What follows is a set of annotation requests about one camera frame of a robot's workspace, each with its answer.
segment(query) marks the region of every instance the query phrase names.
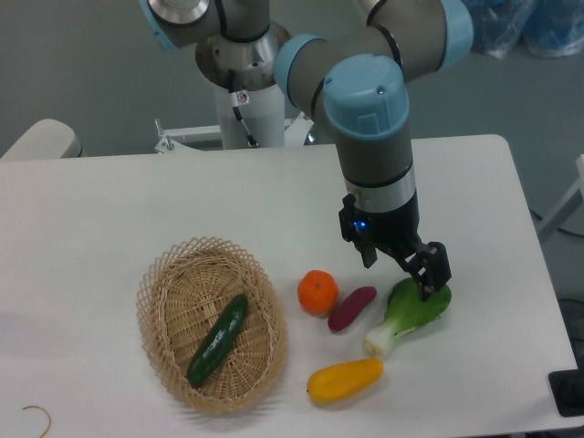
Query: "blue plastic bag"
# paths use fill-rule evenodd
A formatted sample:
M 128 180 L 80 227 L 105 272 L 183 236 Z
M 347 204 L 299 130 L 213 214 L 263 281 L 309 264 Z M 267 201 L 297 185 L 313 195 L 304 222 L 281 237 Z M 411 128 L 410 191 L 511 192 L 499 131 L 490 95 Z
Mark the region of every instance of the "blue plastic bag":
M 517 44 L 537 5 L 537 0 L 462 1 L 473 18 L 473 49 L 500 59 Z
M 565 57 L 584 49 L 584 0 L 539 0 L 524 37 L 539 57 Z

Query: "wire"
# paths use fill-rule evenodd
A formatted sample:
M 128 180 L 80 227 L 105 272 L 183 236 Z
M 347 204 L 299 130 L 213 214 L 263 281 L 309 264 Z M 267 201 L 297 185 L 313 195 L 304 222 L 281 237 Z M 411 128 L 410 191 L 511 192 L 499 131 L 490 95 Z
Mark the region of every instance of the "wire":
M 529 208 L 529 212 L 538 221 L 541 221 L 543 219 L 543 217 L 541 216 L 541 214 L 538 214 L 538 213 L 534 212 L 531 208 Z M 562 228 L 561 226 L 558 228 L 558 231 L 560 233 L 562 233 L 563 235 L 569 235 L 571 237 L 576 237 L 577 239 L 584 239 L 584 235 L 581 235 L 580 233 L 574 233 L 573 231 L 569 231 L 566 228 Z
M 44 412 L 45 415 L 47 416 L 48 426 L 45 429 L 45 431 L 43 432 L 43 434 L 40 435 L 40 437 L 39 437 L 39 438 L 43 438 L 43 436 L 45 436 L 48 433 L 48 431 L 51 428 L 51 424 L 53 423 L 53 420 L 51 419 L 51 414 L 48 413 L 47 410 L 45 408 L 43 408 L 42 406 L 36 406 L 35 404 L 34 405 L 31 405 L 31 406 L 25 406 L 24 408 L 22 408 L 23 411 L 25 411 L 27 409 L 39 409 L 40 411 Z
M 560 303 L 562 303 L 562 302 L 568 302 L 568 303 L 584 304 L 584 301 L 581 301 L 579 299 L 574 299 L 574 298 L 558 298 L 558 301 Z
M 235 93 L 234 88 L 234 80 L 235 80 L 235 72 L 232 69 L 227 70 L 227 81 L 228 81 L 228 89 L 230 95 L 232 95 L 232 110 L 234 111 L 235 118 L 241 123 L 241 126 L 244 128 L 245 136 L 247 137 L 247 144 L 250 148 L 257 148 L 259 143 L 252 135 L 252 132 L 249 130 L 247 123 L 245 123 L 244 116 L 241 115 L 241 111 L 239 110 L 239 104 L 237 103 L 237 99 L 233 97 Z

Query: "toy vegetable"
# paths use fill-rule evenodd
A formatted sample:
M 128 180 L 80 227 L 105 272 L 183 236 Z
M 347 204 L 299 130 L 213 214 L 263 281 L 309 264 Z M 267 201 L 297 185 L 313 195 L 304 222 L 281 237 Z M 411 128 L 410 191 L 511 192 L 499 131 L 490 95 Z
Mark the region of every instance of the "toy vegetable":
M 307 392 L 318 403 L 339 402 L 363 391 L 381 374 L 383 362 L 377 358 L 339 363 L 312 374 Z
M 245 294 L 236 295 L 227 303 L 194 353 L 186 371 L 186 378 L 193 388 L 201 386 L 231 351 L 246 315 L 247 297 Z
M 348 327 L 359 313 L 377 296 L 377 290 L 372 286 L 355 289 L 345 300 L 336 306 L 328 317 L 328 328 L 331 331 L 341 331 Z
M 365 350 L 373 356 L 388 356 L 404 335 L 438 319 L 451 297 L 450 288 L 444 286 L 421 301 L 417 283 L 412 278 L 402 280 L 388 297 L 385 320 L 365 335 Z

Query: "wicker basket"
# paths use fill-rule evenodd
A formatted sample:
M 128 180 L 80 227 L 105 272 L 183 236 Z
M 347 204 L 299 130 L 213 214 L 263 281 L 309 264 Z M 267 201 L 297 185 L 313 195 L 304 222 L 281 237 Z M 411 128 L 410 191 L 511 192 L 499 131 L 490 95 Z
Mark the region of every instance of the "wicker basket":
M 248 298 L 233 350 L 194 389 L 185 377 L 197 347 L 235 295 Z M 138 293 L 143 347 L 167 391 L 198 412 L 226 413 L 256 402 L 287 356 L 287 330 L 261 266 L 238 245 L 193 239 L 156 259 Z

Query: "black cable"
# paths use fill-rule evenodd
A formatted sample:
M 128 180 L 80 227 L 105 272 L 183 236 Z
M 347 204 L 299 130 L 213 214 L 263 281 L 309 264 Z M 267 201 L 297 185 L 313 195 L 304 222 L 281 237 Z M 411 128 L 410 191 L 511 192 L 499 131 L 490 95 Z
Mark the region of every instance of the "black cable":
M 574 299 L 574 298 L 558 298 L 558 301 L 560 303 L 562 303 L 562 302 L 568 302 L 568 303 L 584 304 L 584 301 L 581 301 L 579 299 Z
M 541 221 L 543 217 L 541 214 L 534 212 L 531 208 L 529 208 L 529 212 L 533 217 L 535 217 L 538 221 Z M 563 235 L 569 235 L 570 237 L 576 237 L 577 239 L 584 239 L 584 235 L 579 233 L 574 233 L 573 231 L 569 231 L 566 228 L 562 228 L 561 226 L 558 228 L 558 232 L 562 233 Z
M 373 17 L 377 12 L 381 9 L 383 5 L 387 3 L 387 0 L 380 0 L 377 4 L 370 10 L 369 15 L 367 16 L 367 26 L 371 24 L 373 21 Z
M 227 84 L 228 84 L 227 91 L 229 92 L 229 94 L 233 94 L 233 93 L 235 93 L 235 87 L 234 87 L 235 72 L 232 69 L 229 69 L 229 70 L 227 70 L 227 75 L 228 75 L 227 76 Z M 257 148 L 259 146 L 259 143 L 257 142 L 257 140 L 252 135 L 252 132 L 247 127 L 247 123 L 245 123 L 244 116 L 241 115 L 241 111 L 239 110 L 239 107 L 237 105 L 235 105 L 232 107 L 232 109 L 234 111 L 235 118 L 239 121 L 239 123 L 241 123 L 241 126 L 244 128 L 245 137 L 247 138 L 247 144 L 249 145 L 250 148 Z
M 219 16 L 219 32 L 221 35 L 227 31 L 227 17 L 225 16 L 225 8 L 222 0 L 215 0 L 215 7 L 217 8 L 217 15 Z
M 381 34 L 383 35 L 383 37 L 387 41 L 388 46 L 390 47 L 391 55 L 393 56 L 393 60 L 395 61 L 395 63 L 398 66 L 400 66 L 401 69 L 403 69 L 402 55 L 400 55 L 400 48 L 398 47 L 398 43 L 395 42 L 395 38 L 393 37 L 391 32 L 387 29 L 387 27 L 382 26 L 382 25 L 378 25 L 377 23 L 372 24 L 371 27 L 375 27 L 377 30 L 379 30 L 381 32 Z
M 317 107 L 317 100 L 318 100 L 318 95 L 320 94 L 320 91 L 322 91 L 322 88 L 325 86 L 325 79 L 321 79 L 320 82 L 317 85 L 317 89 L 314 90 L 314 93 L 312 93 L 312 100 L 310 101 L 310 118 L 314 119 L 314 110 Z

